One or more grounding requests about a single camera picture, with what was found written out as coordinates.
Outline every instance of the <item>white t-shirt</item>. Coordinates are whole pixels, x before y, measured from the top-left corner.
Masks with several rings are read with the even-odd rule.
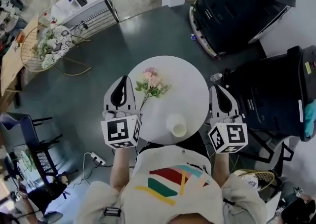
[[[209,160],[194,151],[178,146],[145,150],[121,192],[102,182],[91,184],[75,223],[111,223],[107,218],[113,217],[103,214],[106,207],[121,209],[119,223],[167,224],[180,214],[199,213],[224,224],[242,212],[240,223],[266,222],[265,203],[256,190],[235,175],[221,189],[210,174]],[[232,224],[237,219],[233,216]]]

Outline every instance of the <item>red stripe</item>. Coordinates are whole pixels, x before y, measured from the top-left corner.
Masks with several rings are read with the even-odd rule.
[[[155,171],[150,171],[149,174],[155,174],[158,176],[161,176],[165,179],[168,179],[178,185],[181,185],[181,179],[182,179],[182,174],[179,172],[170,169],[170,168],[163,168]]]

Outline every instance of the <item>cyan cloth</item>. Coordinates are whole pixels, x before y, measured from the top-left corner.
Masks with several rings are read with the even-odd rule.
[[[305,107],[305,136],[310,137],[314,132],[316,121],[316,100]]]

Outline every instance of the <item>small bottle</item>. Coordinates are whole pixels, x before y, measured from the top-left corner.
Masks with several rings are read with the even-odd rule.
[[[57,19],[54,16],[51,16],[47,12],[44,14],[44,17],[49,23],[56,23],[57,22]]]
[[[215,81],[220,80],[222,77],[223,77],[223,74],[221,74],[221,73],[216,73],[216,74],[214,74],[213,76],[211,76],[211,77],[209,78],[209,80],[211,80],[212,82],[215,82]]]
[[[77,1],[75,0],[68,0],[68,2],[76,9],[79,9],[80,8],[80,5],[78,4]]]

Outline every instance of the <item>yellow label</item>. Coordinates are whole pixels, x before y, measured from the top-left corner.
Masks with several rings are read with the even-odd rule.
[[[310,63],[309,62],[306,62],[305,63],[305,67],[306,67],[306,70],[307,70],[307,74],[311,74],[312,73],[312,70],[311,70],[311,66],[310,66]]]

